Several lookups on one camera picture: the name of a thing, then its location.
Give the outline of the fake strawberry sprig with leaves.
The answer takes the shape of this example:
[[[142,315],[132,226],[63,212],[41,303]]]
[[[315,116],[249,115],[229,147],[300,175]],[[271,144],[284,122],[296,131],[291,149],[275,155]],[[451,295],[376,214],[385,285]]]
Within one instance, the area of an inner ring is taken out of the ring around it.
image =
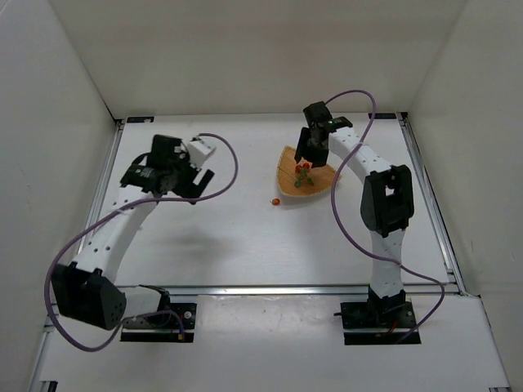
[[[295,181],[294,187],[300,188],[304,184],[313,185],[314,181],[310,176],[311,165],[309,163],[301,163],[295,166]]]

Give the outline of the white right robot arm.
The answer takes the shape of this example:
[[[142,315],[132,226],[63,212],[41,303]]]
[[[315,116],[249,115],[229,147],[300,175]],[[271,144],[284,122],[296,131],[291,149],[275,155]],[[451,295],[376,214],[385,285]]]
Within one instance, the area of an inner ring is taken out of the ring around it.
[[[307,126],[297,143],[296,163],[324,167],[330,153],[346,158],[347,166],[363,185],[360,215],[371,234],[373,267],[369,308],[380,314],[399,309],[405,302],[401,279],[401,246],[414,213],[412,174],[405,165],[394,166],[364,145],[353,124],[335,118],[323,101],[308,105],[303,113]]]

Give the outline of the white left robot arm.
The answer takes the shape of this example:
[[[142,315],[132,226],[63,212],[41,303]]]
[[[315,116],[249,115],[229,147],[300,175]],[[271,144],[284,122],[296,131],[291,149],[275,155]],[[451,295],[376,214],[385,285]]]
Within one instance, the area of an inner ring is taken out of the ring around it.
[[[61,315],[105,330],[117,326],[128,299],[114,282],[132,240],[160,198],[173,193],[194,201],[202,195],[214,176],[202,167],[215,150],[199,136],[188,142],[154,136],[150,151],[123,174],[113,218],[95,230],[68,265],[54,268],[51,285]]]

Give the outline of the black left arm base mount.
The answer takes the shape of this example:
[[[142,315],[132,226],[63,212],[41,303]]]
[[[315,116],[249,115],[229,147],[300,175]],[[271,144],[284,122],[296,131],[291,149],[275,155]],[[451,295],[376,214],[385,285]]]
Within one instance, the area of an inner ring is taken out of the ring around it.
[[[166,310],[166,313],[126,320],[120,332],[120,341],[193,343],[198,308],[196,300],[174,297],[163,302],[161,310]]]

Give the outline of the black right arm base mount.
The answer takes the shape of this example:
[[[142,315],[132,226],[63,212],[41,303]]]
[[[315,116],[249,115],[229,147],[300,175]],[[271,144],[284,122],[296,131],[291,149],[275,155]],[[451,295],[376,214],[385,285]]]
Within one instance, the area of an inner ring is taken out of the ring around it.
[[[344,345],[420,345],[417,325],[410,301],[389,313],[375,315],[366,302],[342,302],[333,314],[342,320]]]

